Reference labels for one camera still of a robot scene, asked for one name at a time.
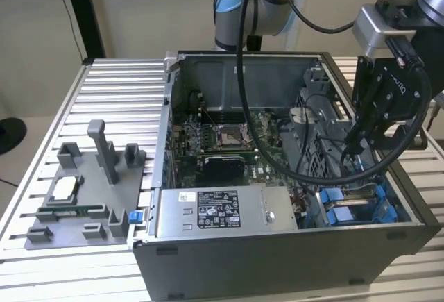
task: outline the open computer chassis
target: open computer chassis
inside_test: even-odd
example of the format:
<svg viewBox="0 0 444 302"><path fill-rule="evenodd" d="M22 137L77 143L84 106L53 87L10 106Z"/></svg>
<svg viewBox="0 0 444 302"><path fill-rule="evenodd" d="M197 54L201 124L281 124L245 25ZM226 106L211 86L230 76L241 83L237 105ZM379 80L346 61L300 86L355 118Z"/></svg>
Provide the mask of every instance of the open computer chassis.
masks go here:
<svg viewBox="0 0 444 302"><path fill-rule="evenodd" d="M133 244L152 299L369 284L439 230L398 162L337 187L277 173L245 123L233 54L183 51L165 64L151 206ZM242 71L256 131L281 165L322 178L384 156L340 161L352 90L328 53L246 53Z"/></svg>

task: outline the black chair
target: black chair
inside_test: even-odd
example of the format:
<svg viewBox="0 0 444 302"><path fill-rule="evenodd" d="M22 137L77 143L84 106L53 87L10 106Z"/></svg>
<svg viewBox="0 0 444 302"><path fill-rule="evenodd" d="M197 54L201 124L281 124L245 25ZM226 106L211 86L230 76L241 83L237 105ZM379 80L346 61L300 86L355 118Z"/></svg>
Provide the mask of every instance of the black chair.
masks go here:
<svg viewBox="0 0 444 302"><path fill-rule="evenodd" d="M26 135L26 125L18 118L0 120L0 155L15 148Z"/></svg>

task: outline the label sticker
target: label sticker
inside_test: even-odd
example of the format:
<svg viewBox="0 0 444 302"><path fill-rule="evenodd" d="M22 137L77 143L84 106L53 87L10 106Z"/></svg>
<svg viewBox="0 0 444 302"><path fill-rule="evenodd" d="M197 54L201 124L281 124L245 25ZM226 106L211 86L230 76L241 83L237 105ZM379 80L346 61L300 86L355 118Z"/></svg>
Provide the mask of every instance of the label sticker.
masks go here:
<svg viewBox="0 0 444 302"><path fill-rule="evenodd" d="M237 191L197 193L197 219L200 229L238 228L241 226L241 212Z"/></svg>
<svg viewBox="0 0 444 302"><path fill-rule="evenodd" d="M179 192L180 203L194 203L196 202L195 192Z"/></svg>

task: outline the power supply label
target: power supply label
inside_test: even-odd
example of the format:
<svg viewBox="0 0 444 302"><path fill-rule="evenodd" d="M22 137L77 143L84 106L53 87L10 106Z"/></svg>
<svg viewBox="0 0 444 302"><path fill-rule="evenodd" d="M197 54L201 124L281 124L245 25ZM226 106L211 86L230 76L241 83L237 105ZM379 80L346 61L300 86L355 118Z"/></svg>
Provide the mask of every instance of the power supply label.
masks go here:
<svg viewBox="0 0 444 302"><path fill-rule="evenodd" d="M237 191L198 192L197 206L197 225L200 229L241 226Z"/></svg>

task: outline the aluminum extrusion table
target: aluminum extrusion table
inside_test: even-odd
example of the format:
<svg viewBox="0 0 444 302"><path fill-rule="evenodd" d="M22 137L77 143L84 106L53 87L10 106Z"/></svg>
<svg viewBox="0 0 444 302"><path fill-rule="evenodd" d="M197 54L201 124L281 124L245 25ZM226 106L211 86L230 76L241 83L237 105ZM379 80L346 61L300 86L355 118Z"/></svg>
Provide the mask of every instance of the aluminum extrusion table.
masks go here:
<svg viewBox="0 0 444 302"><path fill-rule="evenodd" d="M335 58L352 82L356 58ZM133 253L126 245L27 251L30 213L42 204L62 142L93 150L90 119L104 119L116 149L137 142L147 152L139 207L149 202L153 156L164 89L163 60L96 60L83 66L0 221L0 300L149 301ZM429 136L425 151L406 151L400 162L444 226L444 152ZM444 301L444 229L416 255L396 259L371 285L296 292L230 301Z"/></svg>

